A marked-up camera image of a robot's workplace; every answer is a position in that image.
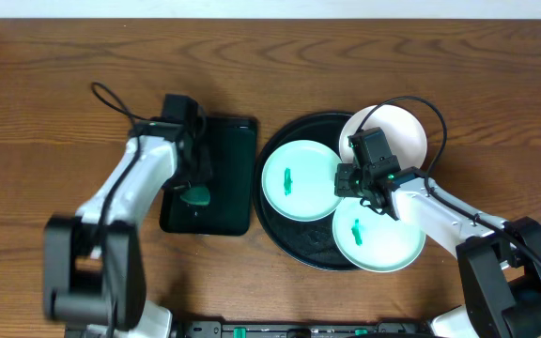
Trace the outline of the green sponge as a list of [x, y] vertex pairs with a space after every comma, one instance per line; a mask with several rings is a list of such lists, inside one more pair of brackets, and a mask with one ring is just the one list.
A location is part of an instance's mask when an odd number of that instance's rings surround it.
[[196, 207], [207, 207], [211, 201], [210, 191], [205, 185], [192, 186], [182, 192], [179, 198], [184, 203]]

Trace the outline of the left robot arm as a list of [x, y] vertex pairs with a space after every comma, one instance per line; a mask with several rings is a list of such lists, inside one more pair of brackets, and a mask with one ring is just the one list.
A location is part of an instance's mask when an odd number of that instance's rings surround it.
[[166, 337], [172, 314], [147, 300], [139, 231], [158, 192], [209, 175], [206, 126], [139, 122], [116, 168], [72, 216], [44, 228], [42, 308], [79, 334]]

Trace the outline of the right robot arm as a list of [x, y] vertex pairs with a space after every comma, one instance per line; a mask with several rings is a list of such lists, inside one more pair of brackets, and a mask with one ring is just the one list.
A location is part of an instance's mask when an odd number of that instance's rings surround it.
[[335, 193], [412, 225], [457, 260], [464, 304], [433, 318], [439, 337], [541, 336], [541, 224], [486, 214], [415, 167], [340, 163]]

